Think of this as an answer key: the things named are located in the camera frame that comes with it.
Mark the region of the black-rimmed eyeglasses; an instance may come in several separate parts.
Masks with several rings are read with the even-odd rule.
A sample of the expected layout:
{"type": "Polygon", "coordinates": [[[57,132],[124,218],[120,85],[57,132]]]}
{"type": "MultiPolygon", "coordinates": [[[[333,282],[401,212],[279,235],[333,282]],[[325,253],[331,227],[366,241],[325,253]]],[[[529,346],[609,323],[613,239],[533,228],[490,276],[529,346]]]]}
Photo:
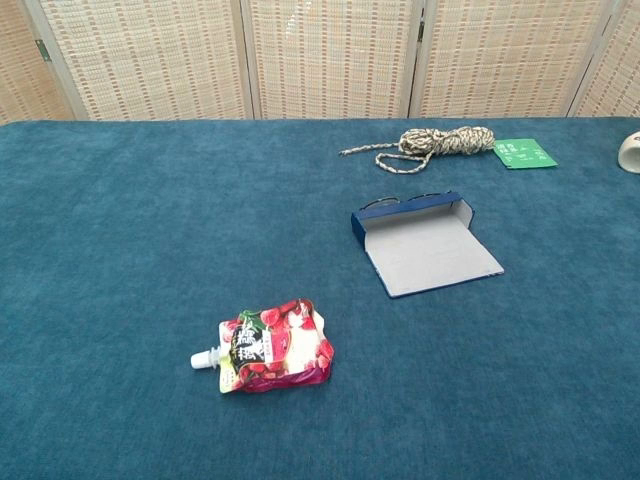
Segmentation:
{"type": "MultiPolygon", "coordinates": [[[[441,196],[441,193],[424,193],[424,194],[420,194],[420,195],[405,199],[404,202],[410,202],[410,201],[419,200],[423,198],[431,198],[431,197],[439,197],[439,196],[441,196]]],[[[361,210],[369,210],[369,209],[374,209],[374,208],[379,208],[379,207],[384,207],[389,205],[396,205],[399,203],[402,203],[402,200],[400,198],[395,196],[388,196],[388,197],[376,199],[374,201],[371,201],[365,204],[364,206],[361,207],[361,210]]]]}

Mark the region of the blue table cloth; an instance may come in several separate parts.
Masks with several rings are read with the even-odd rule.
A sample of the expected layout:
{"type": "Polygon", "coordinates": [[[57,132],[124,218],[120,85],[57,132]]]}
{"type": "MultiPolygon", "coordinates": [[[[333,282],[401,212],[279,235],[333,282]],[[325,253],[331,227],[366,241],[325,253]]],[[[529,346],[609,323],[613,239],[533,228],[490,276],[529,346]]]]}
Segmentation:
{"type": "Polygon", "coordinates": [[[493,118],[557,162],[416,175],[363,144],[456,119],[0,127],[0,480],[640,480],[640,118],[493,118]],[[456,191],[504,273],[386,294],[352,233],[456,191]],[[319,384],[221,393],[195,353],[297,298],[319,384]]]}

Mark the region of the blue glasses case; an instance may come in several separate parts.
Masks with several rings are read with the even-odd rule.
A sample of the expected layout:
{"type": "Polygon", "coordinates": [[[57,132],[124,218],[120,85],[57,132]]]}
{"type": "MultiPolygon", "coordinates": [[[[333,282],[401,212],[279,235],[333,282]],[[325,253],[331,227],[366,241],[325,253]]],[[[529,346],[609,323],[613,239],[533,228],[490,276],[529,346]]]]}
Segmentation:
{"type": "Polygon", "coordinates": [[[351,214],[354,236],[387,295],[400,298],[504,273],[471,231],[473,208],[457,192],[351,214]]]}

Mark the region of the green flat packet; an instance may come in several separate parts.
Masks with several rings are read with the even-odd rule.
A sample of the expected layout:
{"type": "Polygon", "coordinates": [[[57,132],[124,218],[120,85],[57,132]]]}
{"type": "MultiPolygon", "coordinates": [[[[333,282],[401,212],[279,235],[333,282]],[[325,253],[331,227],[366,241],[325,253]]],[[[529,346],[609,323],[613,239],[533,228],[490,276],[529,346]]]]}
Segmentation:
{"type": "Polygon", "coordinates": [[[511,170],[557,166],[557,162],[534,139],[496,140],[493,151],[511,170]]]}

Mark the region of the woven folding screen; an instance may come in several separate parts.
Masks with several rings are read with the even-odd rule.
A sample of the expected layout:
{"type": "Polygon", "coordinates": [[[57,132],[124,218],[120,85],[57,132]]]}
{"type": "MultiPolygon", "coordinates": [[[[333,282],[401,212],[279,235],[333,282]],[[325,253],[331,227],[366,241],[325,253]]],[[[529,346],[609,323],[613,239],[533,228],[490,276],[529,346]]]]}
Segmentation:
{"type": "Polygon", "coordinates": [[[614,115],[640,0],[0,0],[0,125],[614,115]]]}

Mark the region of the red fruit jelly pouch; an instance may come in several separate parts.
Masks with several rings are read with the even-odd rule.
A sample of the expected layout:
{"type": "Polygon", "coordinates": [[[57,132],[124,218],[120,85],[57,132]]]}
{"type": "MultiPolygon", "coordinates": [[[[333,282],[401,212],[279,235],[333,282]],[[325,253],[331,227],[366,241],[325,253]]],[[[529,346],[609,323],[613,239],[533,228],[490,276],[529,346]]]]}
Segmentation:
{"type": "Polygon", "coordinates": [[[218,328],[220,344],[191,356],[191,367],[219,369],[221,393],[265,392],[327,380],[335,350],[324,318],[306,298],[244,310],[218,328]]]}

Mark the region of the white ceramic cup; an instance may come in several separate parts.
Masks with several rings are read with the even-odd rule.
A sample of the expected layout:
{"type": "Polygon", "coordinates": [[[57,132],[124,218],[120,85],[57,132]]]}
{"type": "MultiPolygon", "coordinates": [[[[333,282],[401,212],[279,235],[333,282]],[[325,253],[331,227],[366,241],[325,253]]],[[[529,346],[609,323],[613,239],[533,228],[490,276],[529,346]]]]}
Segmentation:
{"type": "Polygon", "coordinates": [[[640,174],[640,131],[629,135],[621,144],[618,165],[629,173],[640,174]]]}

